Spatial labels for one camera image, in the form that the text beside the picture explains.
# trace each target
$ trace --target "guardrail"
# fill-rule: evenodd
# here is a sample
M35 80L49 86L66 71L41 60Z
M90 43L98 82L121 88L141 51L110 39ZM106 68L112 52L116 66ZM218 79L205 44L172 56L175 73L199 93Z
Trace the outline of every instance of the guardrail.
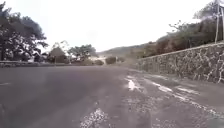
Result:
M64 63L38 63L38 62L22 62L22 61L0 61L0 67L47 67L47 66L74 66L73 64Z

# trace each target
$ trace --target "road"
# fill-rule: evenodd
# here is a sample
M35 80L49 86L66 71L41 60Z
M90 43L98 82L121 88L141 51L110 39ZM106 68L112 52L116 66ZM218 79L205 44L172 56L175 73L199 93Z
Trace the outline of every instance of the road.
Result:
M0 69L0 128L224 128L224 87L118 67Z

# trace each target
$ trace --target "stone wall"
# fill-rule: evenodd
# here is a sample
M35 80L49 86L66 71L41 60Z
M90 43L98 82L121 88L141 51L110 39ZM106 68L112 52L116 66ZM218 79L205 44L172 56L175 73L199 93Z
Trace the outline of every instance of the stone wall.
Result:
M132 66L150 73L224 83L224 42L140 59Z

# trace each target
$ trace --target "hill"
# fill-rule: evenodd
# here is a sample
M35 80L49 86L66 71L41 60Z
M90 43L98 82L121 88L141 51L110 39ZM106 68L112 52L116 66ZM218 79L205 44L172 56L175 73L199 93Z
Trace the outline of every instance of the hill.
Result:
M106 56L106 57L107 56L127 57L131 53L142 51L146 45L147 43L141 45L116 47L103 52L98 52L97 54L99 56Z

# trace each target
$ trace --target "overcast sky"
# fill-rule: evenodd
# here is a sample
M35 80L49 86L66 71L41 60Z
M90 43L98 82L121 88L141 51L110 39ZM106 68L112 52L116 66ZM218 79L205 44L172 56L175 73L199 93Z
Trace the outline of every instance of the overcast sky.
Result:
M92 44L97 51L155 41L168 24L189 22L211 0L6 0L38 22L48 44Z

